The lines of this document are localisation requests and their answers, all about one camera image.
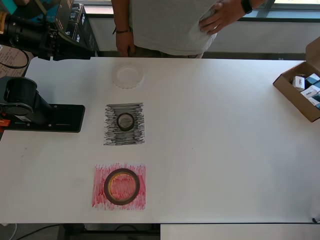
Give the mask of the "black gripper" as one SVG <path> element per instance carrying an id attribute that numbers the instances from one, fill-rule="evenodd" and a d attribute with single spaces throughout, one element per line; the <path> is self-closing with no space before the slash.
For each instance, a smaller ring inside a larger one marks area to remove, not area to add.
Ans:
<path id="1" fill-rule="evenodd" d="M 38 58 L 43 60 L 90 60 L 97 57 L 97 52 L 82 46 L 65 33 L 61 32 L 53 23 L 44 22 L 38 45 Z"/>

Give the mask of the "person right hand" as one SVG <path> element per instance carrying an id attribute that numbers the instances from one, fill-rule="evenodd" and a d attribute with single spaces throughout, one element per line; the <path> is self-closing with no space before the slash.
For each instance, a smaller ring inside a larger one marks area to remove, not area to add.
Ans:
<path id="1" fill-rule="evenodd" d="M 136 53 L 134 36 L 132 32 L 116 34 L 116 47 L 121 57 L 130 57 Z"/>

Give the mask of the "person left hand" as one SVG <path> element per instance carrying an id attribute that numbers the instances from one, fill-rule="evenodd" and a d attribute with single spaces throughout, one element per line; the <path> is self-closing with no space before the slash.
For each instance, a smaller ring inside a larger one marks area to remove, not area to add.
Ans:
<path id="1" fill-rule="evenodd" d="M 214 35 L 245 15 L 240 0 L 222 0 L 211 8 L 215 13 L 199 22 L 200 31 Z"/>

